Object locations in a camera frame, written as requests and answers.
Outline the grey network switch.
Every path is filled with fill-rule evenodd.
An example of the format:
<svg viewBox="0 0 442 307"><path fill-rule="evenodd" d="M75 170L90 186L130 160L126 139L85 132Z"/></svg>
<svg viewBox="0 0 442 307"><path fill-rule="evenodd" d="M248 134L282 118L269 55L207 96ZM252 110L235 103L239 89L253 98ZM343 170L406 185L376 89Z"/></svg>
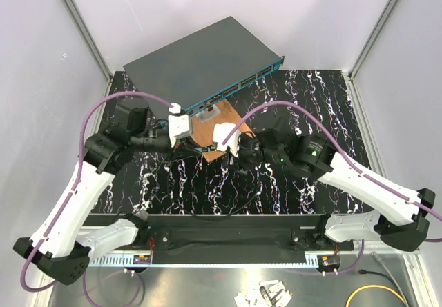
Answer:
<svg viewBox="0 0 442 307"><path fill-rule="evenodd" d="M126 64L124 71L136 90L194 116L277 71L284 59L227 17Z"/></svg>

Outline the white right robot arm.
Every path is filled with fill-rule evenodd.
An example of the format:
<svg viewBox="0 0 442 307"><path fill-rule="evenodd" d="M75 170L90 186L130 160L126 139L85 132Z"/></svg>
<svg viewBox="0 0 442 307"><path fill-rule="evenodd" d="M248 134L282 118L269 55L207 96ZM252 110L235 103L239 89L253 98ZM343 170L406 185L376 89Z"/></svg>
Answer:
<svg viewBox="0 0 442 307"><path fill-rule="evenodd" d="M228 152L227 165L239 172L260 164L280 166L293 177L320 182L357 198L372 210L360 214L324 214L316 227L296 239L299 250L332 250L353 240L382 241L413 252L426 240L435 194L394 184L340 153L318 135L297 135L284 119L251 134L234 130L234 123L215 125L212 140Z"/></svg>

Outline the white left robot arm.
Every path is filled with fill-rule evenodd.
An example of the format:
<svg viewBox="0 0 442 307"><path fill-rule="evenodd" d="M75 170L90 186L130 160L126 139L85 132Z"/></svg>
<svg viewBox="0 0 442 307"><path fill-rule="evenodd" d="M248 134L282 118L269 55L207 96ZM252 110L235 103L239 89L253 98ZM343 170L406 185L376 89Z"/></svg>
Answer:
<svg viewBox="0 0 442 307"><path fill-rule="evenodd" d="M79 137L79 159L69 184L55 207L31 237L19 238L13 250L25 260L21 287L31 293L37 288L26 282L31 264L55 282L71 285L89 263L106 253L128 246L147 245L145 217L129 214L93 234L79 233L99 196L136 152L153 152L168 159L195 157L216 149L200 146L191 137L192 122L179 104L143 92L118 92L114 120L105 129L85 138L94 113L83 120Z"/></svg>

